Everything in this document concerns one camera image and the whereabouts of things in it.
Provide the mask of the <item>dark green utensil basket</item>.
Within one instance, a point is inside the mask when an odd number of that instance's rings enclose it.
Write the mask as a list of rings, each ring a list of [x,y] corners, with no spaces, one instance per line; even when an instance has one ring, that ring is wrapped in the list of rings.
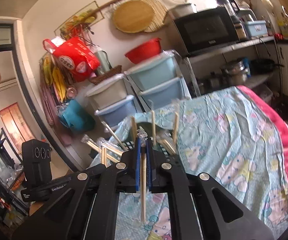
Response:
[[[156,145],[153,146],[151,123],[142,122],[135,126],[137,129],[133,129],[131,122],[123,126],[123,142],[126,144],[127,150],[120,157],[120,162],[125,163],[133,170],[139,169],[141,146],[137,137],[137,130],[142,129],[147,133],[146,158],[148,168],[153,170],[159,168],[163,163],[169,163],[171,166],[182,166],[181,159],[177,153],[170,155],[157,141]],[[169,137],[169,131],[167,130],[158,128],[157,132],[156,136],[165,135]]]

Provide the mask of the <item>long wooden chopstick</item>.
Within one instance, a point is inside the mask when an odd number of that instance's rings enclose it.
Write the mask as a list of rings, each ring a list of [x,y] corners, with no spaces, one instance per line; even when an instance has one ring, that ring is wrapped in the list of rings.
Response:
[[[137,130],[137,137],[141,146],[140,160],[140,200],[141,200],[141,222],[146,221],[146,190],[147,190],[147,158],[146,158],[146,141],[147,133],[142,130]]]

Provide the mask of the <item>teal hanging bag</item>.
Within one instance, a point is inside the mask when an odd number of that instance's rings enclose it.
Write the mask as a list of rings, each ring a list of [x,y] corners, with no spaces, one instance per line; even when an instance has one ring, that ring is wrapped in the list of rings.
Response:
[[[75,134],[93,130],[96,124],[94,118],[76,100],[57,106],[56,114],[62,125]]]

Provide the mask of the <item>blue lower left drawer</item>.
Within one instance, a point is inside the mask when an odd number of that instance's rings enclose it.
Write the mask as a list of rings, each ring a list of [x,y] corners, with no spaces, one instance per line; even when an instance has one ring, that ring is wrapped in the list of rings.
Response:
[[[125,117],[137,113],[134,105],[134,96],[128,95],[125,99],[118,101],[101,110],[96,110],[94,115],[110,127],[118,125]]]

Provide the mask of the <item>white storage drawer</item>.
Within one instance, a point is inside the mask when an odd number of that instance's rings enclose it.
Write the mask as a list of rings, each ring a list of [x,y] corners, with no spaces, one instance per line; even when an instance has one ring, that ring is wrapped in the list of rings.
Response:
[[[127,97],[128,93],[124,80],[124,74],[116,74],[98,85],[88,88],[85,96],[95,109],[104,109]]]

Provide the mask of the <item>blue lower right drawer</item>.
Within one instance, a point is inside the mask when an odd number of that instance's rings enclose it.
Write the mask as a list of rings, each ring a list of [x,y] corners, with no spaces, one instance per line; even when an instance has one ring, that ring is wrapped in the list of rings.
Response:
[[[155,108],[168,105],[174,99],[190,97],[186,82],[183,77],[175,77],[153,88],[138,92],[138,95],[149,105],[153,102]]]

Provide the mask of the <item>stacked steel pots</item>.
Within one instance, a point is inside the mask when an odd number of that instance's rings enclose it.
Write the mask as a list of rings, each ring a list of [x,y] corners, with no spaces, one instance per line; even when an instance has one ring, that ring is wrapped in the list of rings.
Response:
[[[242,59],[230,61],[221,66],[220,70],[230,86],[243,85],[248,79],[248,69]]]

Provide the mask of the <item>light blue storage drawer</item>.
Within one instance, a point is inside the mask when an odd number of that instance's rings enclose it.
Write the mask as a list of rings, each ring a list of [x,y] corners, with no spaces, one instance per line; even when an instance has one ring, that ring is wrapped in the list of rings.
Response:
[[[176,77],[182,77],[175,54],[163,51],[124,72],[140,91],[151,89]]]

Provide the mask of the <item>black frying pan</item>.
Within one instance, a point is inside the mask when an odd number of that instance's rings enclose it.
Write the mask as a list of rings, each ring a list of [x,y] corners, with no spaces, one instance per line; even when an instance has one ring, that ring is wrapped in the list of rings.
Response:
[[[256,59],[249,64],[251,75],[263,75],[274,72],[276,69],[283,68],[284,65],[275,63],[272,59]]]

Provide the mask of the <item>red plastic basin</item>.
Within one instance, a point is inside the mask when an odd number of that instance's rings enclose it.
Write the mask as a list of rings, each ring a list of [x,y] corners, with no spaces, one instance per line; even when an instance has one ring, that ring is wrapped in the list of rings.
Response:
[[[160,38],[153,38],[143,44],[128,51],[124,56],[133,64],[138,64],[142,61],[150,59],[161,53],[162,48]]]

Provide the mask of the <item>metal shelf rack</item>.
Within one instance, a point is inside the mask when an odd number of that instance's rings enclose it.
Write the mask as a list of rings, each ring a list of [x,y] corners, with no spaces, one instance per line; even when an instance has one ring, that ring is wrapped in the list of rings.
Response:
[[[282,65],[275,37],[267,36],[184,57],[184,67],[182,73],[190,94],[199,97],[230,86],[258,87]]]

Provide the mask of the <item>round wooden board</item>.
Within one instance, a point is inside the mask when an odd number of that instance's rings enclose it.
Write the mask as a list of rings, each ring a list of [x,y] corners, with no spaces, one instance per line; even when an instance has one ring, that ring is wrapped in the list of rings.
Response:
[[[132,0],[121,4],[113,13],[113,24],[124,33],[139,33],[152,22],[155,12],[147,3]]]

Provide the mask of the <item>black microwave oven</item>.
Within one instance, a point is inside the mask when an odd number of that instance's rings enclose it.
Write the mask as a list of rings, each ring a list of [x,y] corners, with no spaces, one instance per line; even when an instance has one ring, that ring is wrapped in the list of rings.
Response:
[[[210,48],[220,48],[239,41],[226,8],[195,12],[171,20],[167,36],[172,48],[182,57],[195,56]]]

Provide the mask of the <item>blue plastic tray box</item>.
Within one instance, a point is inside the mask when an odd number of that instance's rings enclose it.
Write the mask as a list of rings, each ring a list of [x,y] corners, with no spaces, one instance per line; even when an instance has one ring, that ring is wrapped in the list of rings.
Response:
[[[267,36],[266,21],[247,21],[243,23],[249,37]]]

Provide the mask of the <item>steel pot on microwave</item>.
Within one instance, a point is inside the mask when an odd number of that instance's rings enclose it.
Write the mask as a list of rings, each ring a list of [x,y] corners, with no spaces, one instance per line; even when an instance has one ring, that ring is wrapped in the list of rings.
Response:
[[[194,14],[196,12],[197,12],[197,7],[195,4],[186,3],[186,4],[177,5],[174,8],[169,9],[169,11],[167,12],[167,15],[171,19],[174,20],[174,19],[182,18],[190,14]]]

